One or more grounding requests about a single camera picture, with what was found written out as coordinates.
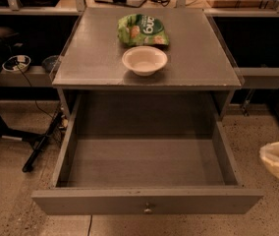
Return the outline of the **white bowl with items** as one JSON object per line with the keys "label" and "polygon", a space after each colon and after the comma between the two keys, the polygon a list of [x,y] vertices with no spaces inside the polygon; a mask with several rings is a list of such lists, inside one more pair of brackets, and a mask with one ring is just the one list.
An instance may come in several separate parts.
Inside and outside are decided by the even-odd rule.
{"label": "white bowl with items", "polygon": [[10,73],[20,73],[25,72],[29,65],[31,59],[26,55],[16,55],[10,57],[7,61],[2,64],[2,69]]}

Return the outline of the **grey drawer cabinet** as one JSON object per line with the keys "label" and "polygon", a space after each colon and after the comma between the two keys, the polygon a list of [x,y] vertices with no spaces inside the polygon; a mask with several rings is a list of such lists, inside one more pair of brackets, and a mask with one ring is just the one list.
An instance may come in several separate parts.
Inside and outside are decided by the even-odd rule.
{"label": "grey drawer cabinet", "polygon": [[[167,65],[150,77],[139,77],[122,63],[126,47],[117,24],[130,14],[159,19],[170,38]],[[53,80],[59,89],[230,91],[241,85],[207,16],[187,8],[86,9]]]}

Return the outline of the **black stand legs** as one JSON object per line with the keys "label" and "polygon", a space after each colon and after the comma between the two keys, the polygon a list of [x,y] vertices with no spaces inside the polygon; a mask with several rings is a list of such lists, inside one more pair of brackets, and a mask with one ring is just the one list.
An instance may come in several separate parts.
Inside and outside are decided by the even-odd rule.
{"label": "black stand legs", "polygon": [[60,107],[57,107],[56,113],[52,116],[47,130],[43,134],[11,129],[0,115],[0,138],[27,142],[32,147],[32,153],[22,168],[24,173],[32,171],[35,160],[47,145],[57,126],[61,123],[62,115]]}

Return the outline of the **dark bowl on shelf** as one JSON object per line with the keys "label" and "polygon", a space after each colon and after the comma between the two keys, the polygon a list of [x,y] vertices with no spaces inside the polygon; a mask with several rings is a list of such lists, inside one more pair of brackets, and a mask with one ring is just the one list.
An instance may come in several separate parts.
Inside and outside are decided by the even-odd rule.
{"label": "dark bowl on shelf", "polygon": [[42,61],[41,66],[46,72],[50,73],[57,63],[58,59],[58,55],[49,56]]}

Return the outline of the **grey top drawer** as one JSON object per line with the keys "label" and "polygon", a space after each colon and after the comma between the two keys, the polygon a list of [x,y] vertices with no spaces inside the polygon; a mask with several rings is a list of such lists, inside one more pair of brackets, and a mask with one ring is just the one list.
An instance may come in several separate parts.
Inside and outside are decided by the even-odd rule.
{"label": "grey top drawer", "polygon": [[245,213],[263,194],[244,186],[205,92],[90,92],[77,98],[47,214]]}

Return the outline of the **green snack bag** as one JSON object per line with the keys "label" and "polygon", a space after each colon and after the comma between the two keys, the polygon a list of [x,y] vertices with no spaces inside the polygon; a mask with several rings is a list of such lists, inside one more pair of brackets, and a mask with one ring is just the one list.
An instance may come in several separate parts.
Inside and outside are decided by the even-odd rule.
{"label": "green snack bag", "polygon": [[119,40],[129,46],[168,45],[163,23],[151,16],[130,14],[118,20]]}

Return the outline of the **white paper bowl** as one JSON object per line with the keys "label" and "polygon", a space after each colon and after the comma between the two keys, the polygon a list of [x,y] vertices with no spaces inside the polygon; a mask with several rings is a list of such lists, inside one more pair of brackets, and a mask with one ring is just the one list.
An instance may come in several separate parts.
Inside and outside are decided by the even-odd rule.
{"label": "white paper bowl", "polygon": [[122,56],[122,63],[139,76],[150,76],[161,70],[168,62],[167,55],[151,46],[138,46],[127,50]]}

